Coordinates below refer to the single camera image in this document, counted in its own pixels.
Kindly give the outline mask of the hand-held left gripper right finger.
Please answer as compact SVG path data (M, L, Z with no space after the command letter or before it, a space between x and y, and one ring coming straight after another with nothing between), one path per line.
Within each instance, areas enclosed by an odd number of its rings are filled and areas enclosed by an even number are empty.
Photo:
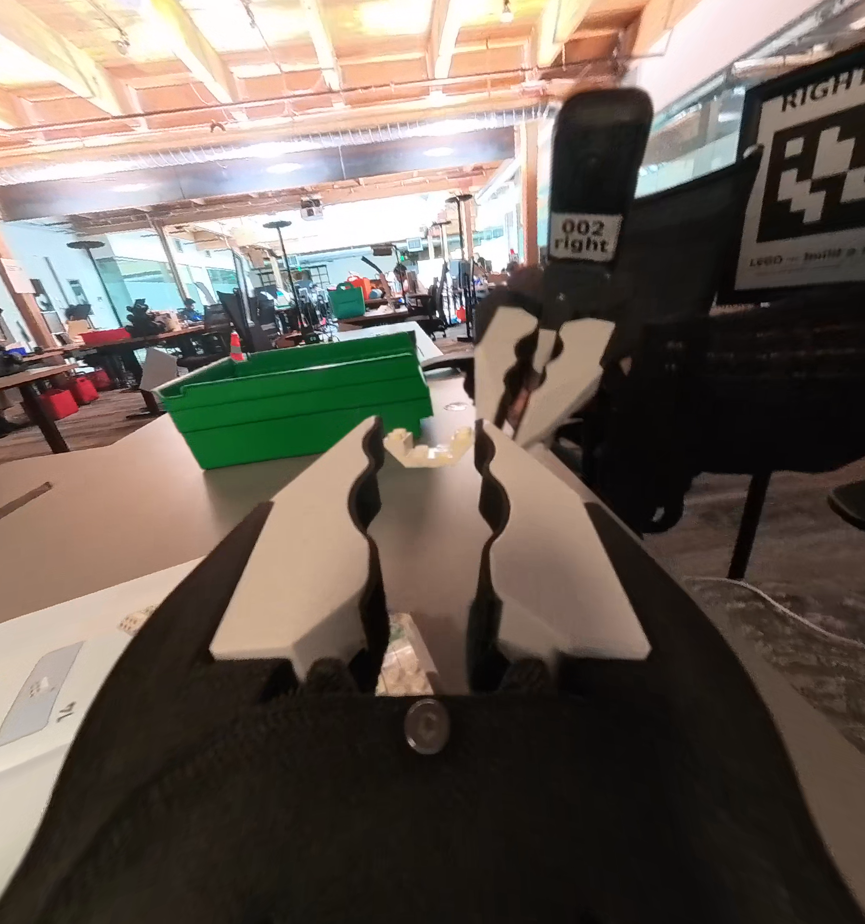
M466 629L472 689L496 689L510 664L643 662L644 629L588 512L563 478L479 420L479 513L491 530Z

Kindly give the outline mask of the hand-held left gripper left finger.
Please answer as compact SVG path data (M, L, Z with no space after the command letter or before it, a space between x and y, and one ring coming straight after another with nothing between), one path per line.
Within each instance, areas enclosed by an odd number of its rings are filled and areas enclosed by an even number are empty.
M279 491L209 646L216 661L279 659L304 680L319 661L375 687L390 641L378 548L378 416L360 422Z

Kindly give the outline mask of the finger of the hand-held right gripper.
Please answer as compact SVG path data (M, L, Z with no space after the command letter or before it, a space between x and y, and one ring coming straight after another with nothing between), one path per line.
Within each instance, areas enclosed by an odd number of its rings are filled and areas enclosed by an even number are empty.
M538 318L519 307L497 307L474 348L474 405L478 420L502 426L511 404L507 378L520 362L518 349L538 340Z
M555 332L551 353L516 424L514 441L519 445L544 444L560 425L596 394L603 374L602 359L615 323L580 318L561 324Z

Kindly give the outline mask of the white lego assembly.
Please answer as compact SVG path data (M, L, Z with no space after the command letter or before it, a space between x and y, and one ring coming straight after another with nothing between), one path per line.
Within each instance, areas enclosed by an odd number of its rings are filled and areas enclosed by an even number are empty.
M415 442L406 429L394 429L383 437L387 453L404 468L452 468L475 443L475 431L461 427L444 444L425 445Z

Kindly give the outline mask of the white green lego build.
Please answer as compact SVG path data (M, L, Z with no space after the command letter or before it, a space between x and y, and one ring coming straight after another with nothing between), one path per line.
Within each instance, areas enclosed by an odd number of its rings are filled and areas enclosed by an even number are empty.
M425 697L436 692L437 669L413 617L390 614L390 638L381 664L376 695Z

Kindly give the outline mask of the lego instruction booklet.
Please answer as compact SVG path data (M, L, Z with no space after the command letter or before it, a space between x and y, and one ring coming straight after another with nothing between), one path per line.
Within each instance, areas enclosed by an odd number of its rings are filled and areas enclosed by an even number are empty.
M0 624L0 779L64 758L121 655L199 562Z

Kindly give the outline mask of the black mesh office chair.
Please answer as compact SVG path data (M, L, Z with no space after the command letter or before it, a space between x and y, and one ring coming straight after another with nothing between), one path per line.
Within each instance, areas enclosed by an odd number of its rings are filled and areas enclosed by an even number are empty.
M745 575L775 472L865 458L865 284L644 327L608 386L591 488L640 537L702 474L750 479L728 576Z

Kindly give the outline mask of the green plastic tray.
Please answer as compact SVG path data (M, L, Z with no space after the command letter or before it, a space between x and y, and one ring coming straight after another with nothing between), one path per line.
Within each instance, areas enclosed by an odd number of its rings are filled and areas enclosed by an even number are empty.
M155 390L200 468L317 456L368 418L415 439L433 416L415 335L226 358Z

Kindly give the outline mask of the printed marker sign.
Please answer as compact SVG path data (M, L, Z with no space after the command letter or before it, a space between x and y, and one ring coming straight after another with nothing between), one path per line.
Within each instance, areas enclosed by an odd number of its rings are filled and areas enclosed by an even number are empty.
M865 284L865 42L748 89L739 154L762 150L717 302Z

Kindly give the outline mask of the white board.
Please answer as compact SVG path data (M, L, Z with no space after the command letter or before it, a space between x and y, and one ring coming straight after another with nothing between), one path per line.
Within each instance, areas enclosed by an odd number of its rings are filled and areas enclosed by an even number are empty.
M139 411L134 419L154 419L161 416L164 410L157 400L156 390L185 375L188 375L187 369L179 366L173 354L156 347L148 347L138 384L146 409Z

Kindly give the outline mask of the dark wooden desk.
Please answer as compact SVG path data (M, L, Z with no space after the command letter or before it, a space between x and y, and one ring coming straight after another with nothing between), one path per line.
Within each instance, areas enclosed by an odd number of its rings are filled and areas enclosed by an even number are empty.
M10 389L19 391L22 406L29 421L39 429L43 439L54 454L64 454L71 450L56 423L49 418L47 412L41 407L35 384L48 379L66 376L76 367L76 364L68 362L0 377L0 394Z

